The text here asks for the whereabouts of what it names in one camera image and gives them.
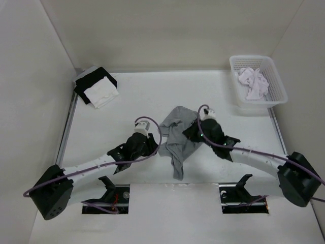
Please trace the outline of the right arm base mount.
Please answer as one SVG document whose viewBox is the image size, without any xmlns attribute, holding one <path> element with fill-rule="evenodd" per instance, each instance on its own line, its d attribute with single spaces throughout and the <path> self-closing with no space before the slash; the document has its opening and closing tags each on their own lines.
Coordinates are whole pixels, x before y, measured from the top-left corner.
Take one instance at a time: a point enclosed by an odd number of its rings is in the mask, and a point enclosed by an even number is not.
<svg viewBox="0 0 325 244">
<path fill-rule="evenodd" d="M 219 184 L 223 214 L 269 214 L 266 196 L 252 196 L 244 188 L 252 174 L 245 174 L 237 183 Z"/>
</svg>

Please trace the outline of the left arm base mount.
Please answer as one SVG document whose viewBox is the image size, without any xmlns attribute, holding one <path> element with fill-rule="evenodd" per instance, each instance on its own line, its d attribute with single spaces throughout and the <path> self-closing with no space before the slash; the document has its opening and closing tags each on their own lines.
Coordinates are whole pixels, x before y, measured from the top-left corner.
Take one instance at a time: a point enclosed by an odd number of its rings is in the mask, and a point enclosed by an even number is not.
<svg viewBox="0 0 325 244">
<path fill-rule="evenodd" d="M 99 197 L 90 198 L 86 202 L 96 205 L 83 204 L 83 215 L 126 215 L 129 210 L 130 185 L 115 185 L 112 181 L 103 176 L 99 181 L 105 186 L 105 191 Z"/>
</svg>

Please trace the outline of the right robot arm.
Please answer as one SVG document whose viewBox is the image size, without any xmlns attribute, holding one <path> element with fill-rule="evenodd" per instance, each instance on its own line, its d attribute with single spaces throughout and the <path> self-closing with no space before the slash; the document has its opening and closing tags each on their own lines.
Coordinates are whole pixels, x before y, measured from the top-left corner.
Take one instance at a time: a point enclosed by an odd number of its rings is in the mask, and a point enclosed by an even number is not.
<svg viewBox="0 0 325 244">
<path fill-rule="evenodd" d="M 272 175 L 276 185 L 270 194 L 279 193 L 280 197 L 296 206 L 306 207 L 324 183 L 303 154 L 293 152 L 288 156 L 278 156 L 236 146 L 241 141 L 225 135 L 215 119 L 196 120 L 183 134 L 192 142 L 208 145 L 221 159 L 242 163 Z"/>
</svg>

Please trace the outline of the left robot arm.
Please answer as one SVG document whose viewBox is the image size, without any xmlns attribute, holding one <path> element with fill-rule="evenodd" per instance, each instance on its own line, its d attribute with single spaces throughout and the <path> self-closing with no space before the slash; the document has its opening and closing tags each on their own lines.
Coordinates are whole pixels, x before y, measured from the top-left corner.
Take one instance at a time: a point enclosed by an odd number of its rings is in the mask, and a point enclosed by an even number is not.
<svg viewBox="0 0 325 244">
<path fill-rule="evenodd" d="M 109 177 L 155 155 L 159 146 L 153 134 L 133 133 L 126 143 L 93 161 L 68 168 L 50 166 L 25 196 L 32 199 L 44 220 L 55 218 L 67 206 L 79 202 L 118 214 L 121 196 Z"/>
</svg>

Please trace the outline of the grey tank top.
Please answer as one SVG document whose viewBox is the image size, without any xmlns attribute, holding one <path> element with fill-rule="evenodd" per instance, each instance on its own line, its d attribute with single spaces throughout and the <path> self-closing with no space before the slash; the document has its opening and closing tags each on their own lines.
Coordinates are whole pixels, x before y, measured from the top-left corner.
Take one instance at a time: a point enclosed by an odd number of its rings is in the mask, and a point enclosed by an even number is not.
<svg viewBox="0 0 325 244">
<path fill-rule="evenodd" d="M 161 134 L 167 140 L 163 143 L 158 153 L 162 157 L 170 157 L 173 166 L 173 178 L 183 180 L 183 163 L 202 144 L 192 142 L 185 137 L 183 131 L 188 129 L 197 119 L 197 112 L 183 106 L 175 107 L 159 125 Z"/>
</svg>

